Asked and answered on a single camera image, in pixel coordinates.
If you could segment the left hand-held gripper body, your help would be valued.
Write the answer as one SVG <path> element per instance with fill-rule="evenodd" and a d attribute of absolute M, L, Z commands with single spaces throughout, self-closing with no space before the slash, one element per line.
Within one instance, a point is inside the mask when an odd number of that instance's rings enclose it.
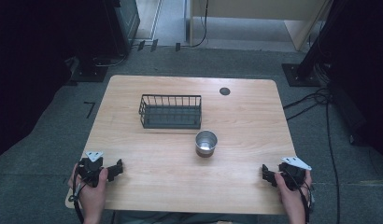
<path fill-rule="evenodd" d="M 78 174 L 81 179 L 93 188 L 99 182 L 99 175 L 103 169 L 103 152 L 88 151 L 86 157 L 78 162 Z"/>

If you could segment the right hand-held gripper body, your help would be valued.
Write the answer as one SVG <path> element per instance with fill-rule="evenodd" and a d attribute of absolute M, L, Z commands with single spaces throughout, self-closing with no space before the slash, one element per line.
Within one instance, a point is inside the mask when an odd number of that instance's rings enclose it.
<path fill-rule="evenodd" d="M 290 190 L 300 188 L 305 182 L 305 172 L 312 167 L 298 157 L 284 157 L 279 164 L 279 172 Z"/>

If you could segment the person's right hand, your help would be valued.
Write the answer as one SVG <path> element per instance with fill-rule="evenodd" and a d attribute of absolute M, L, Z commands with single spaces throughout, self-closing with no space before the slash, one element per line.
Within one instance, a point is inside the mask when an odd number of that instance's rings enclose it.
<path fill-rule="evenodd" d="M 309 171 L 305 172 L 305 182 L 299 190 L 292 191 L 288 189 L 284 178 L 280 173 L 275 174 L 277 181 L 277 190 L 279 200 L 283 204 L 288 219 L 304 219 L 305 220 L 305 203 L 309 203 L 309 191 L 311 190 L 312 178 Z"/>

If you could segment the person's left hand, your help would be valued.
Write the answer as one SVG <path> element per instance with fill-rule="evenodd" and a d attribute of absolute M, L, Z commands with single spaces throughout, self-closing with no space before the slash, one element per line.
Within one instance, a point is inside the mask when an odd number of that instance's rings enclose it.
<path fill-rule="evenodd" d="M 104 168 L 99 175 L 96 188 L 86 185 L 79 193 L 79 203 L 85 217 L 102 217 L 106 205 L 107 169 Z"/>

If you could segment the metal cup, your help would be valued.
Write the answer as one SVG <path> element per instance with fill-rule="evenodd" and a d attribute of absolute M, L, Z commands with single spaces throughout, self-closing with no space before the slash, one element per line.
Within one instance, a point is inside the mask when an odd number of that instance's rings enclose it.
<path fill-rule="evenodd" d="M 209 130 L 203 130 L 195 136 L 196 153 L 203 158 L 211 157 L 214 154 L 218 143 L 218 137 Z"/>

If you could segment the person's dark clothing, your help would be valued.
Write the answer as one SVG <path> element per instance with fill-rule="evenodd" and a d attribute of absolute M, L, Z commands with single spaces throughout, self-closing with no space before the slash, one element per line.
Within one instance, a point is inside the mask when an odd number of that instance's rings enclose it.
<path fill-rule="evenodd" d="M 115 224 L 218 224 L 220 221 L 232 224 L 257 224 L 256 215 L 119 211 Z"/>

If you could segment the black stand with square base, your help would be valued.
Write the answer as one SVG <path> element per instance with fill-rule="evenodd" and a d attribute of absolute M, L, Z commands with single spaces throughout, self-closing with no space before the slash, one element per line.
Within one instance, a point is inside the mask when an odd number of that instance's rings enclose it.
<path fill-rule="evenodd" d="M 97 66 L 94 58 L 99 49 L 99 25 L 96 13 L 99 12 L 99 0 L 72 0 L 72 25 L 79 69 L 75 81 L 102 82 L 106 67 Z"/>

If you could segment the dark grey cabinet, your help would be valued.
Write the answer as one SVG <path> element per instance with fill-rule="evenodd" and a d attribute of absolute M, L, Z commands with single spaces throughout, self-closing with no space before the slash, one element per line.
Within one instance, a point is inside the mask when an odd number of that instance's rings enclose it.
<path fill-rule="evenodd" d="M 136 0 L 104 0 L 116 56 L 127 56 L 140 23 Z"/>

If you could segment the light wooden cabinet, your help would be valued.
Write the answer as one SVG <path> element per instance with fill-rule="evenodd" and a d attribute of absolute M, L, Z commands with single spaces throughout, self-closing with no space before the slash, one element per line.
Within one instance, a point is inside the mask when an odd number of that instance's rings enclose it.
<path fill-rule="evenodd" d="M 333 0 L 184 0 L 185 29 L 193 45 L 195 17 L 284 21 L 296 50 L 300 50 L 315 24 L 325 17 Z"/>

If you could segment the black post with base plate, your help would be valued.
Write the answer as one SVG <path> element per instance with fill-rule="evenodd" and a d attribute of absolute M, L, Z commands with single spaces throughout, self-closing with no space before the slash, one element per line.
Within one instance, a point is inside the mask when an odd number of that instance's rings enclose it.
<path fill-rule="evenodd" d="M 330 17 L 333 7 L 338 0 L 318 0 L 312 8 L 312 15 L 301 21 L 285 21 L 291 41 L 297 50 L 304 47 L 305 42 L 319 24 L 319 30 L 314 43 L 300 63 L 283 63 L 284 75 L 291 87 L 319 87 L 318 75 L 314 66 L 320 55 L 320 40 L 325 36 L 324 25 Z"/>

